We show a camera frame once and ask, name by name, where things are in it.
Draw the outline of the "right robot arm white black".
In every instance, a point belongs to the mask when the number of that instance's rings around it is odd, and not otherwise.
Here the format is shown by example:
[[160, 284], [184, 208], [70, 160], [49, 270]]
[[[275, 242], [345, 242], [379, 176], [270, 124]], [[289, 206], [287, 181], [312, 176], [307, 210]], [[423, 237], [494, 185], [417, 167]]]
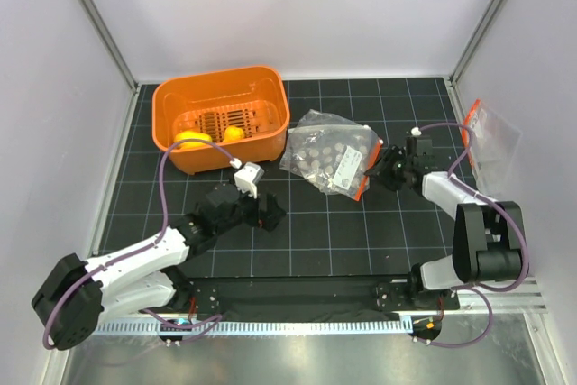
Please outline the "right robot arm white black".
[[405, 296], [412, 307], [429, 308], [451, 289], [491, 281], [516, 284], [527, 275], [519, 205], [485, 197], [440, 169], [429, 137], [408, 136], [405, 146], [380, 151], [366, 175], [390, 191], [414, 191], [453, 220], [452, 252], [443, 259], [418, 263], [408, 274]]

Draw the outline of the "clear zip bags stack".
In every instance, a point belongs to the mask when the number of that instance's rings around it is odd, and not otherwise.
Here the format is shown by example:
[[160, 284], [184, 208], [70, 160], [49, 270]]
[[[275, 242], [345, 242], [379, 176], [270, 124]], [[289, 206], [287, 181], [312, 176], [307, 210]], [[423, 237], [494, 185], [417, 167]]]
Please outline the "clear zip bags stack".
[[365, 172], [377, 160], [382, 144], [368, 125], [309, 110], [288, 130], [279, 166], [326, 195], [359, 201], [370, 185]]

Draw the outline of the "yellow pear toy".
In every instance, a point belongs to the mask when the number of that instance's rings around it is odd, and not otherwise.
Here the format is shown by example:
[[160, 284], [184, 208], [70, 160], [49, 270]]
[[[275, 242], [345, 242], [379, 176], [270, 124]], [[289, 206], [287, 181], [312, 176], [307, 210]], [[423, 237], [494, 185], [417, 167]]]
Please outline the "yellow pear toy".
[[229, 125], [224, 130], [223, 142], [236, 142], [244, 139], [245, 137], [246, 134], [243, 128]]

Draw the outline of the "orange plastic basket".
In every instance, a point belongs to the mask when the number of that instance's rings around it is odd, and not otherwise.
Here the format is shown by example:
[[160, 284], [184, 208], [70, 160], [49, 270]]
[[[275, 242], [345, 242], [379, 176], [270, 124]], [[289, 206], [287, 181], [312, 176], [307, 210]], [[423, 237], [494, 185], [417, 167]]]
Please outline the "orange plastic basket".
[[[151, 102], [151, 137], [162, 152], [177, 133], [193, 130], [243, 162], [273, 161], [284, 151], [289, 121], [281, 76], [267, 66], [173, 78], [156, 88]], [[229, 125], [246, 137], [223, 142]]]

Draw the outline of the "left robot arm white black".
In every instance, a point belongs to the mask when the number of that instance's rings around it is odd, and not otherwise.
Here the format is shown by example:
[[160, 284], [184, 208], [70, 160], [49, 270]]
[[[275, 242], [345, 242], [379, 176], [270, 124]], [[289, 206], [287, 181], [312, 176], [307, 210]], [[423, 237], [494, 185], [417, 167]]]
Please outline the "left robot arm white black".
[[271, 232], [285, 215], [275, 195], [252, 196], [222, 183], [148, 239], [88, 260], [75, 253], [62, 257], [32, 298], [44, 326], [43, 346], [68, 350], [98, 325], [147, 307], [184, 311], [191, 292], [178, 275], [180, 264], [214, 248], [239, 225]]

